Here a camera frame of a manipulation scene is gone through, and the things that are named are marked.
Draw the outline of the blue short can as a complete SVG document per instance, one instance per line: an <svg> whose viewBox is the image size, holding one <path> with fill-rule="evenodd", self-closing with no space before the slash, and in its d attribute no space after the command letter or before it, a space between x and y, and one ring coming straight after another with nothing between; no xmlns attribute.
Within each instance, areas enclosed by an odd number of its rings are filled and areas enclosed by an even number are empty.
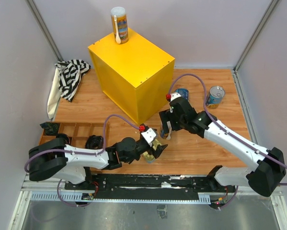
<svg viewBox="0 0 287 230"><path fill-rule="evenodd" d="M175 92L179 93L183 98L189 100L189 91L185 88L178 88Z"/></svg>

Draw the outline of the tall can mixed beans label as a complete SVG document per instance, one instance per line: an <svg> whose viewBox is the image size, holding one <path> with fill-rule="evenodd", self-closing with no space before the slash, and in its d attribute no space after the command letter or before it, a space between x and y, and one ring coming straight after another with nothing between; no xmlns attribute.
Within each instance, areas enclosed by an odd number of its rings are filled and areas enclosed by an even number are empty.
<svg viewBox="0 0 287 230"><path fill-rule="evenodd" d="M123 7L113 7L111 9L111 20L115 41L124 44L128 41L128 25L126 10Z"/></svg>

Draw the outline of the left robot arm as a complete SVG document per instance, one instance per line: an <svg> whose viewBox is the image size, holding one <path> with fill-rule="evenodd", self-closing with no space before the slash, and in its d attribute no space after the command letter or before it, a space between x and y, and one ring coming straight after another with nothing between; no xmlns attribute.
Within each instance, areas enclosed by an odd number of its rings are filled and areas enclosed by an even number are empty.
<svg viewBox="0 0 287 230"><path fill-rule="evenodd" d="M157 159L167 145L156 141L154 134L145 132L141 133L139 140L126 137L104 149L83 149L66 144L62 138L55 138L29 150L24 170L34 182L57 178L86 190L92 185L87 168L117 169L123 163L138 161L145 152Z"/></svg>

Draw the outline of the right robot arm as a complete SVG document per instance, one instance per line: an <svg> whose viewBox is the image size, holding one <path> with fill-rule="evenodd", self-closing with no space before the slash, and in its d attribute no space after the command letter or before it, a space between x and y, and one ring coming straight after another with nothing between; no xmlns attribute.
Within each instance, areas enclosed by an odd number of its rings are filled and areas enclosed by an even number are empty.
<svg viewBox="0 0 287 230"><path fill-rule="evenodd" d="M166 95L170 108L159 113L165 138L184 129L191 134L215 142L238 157L247 166L228 168L215 166L207 179L208 188L217 192L226 185L249 186L256 193L269 197L286 175L283 152L255 144L226 127L215 116L197 113L187 99L178 93Z"/></svg>

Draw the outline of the tall can orange label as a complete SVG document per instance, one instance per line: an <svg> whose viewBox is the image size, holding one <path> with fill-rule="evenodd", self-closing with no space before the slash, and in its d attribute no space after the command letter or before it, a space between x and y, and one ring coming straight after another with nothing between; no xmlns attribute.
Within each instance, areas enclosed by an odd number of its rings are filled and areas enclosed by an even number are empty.
<svg viewBox="0 0 287 230"><path fill-rule="evenodd" d="M167 121L166 123L163 123L160 129L160 137L166 140L170 140L171 133L172 133L171 122Z"/></svg>

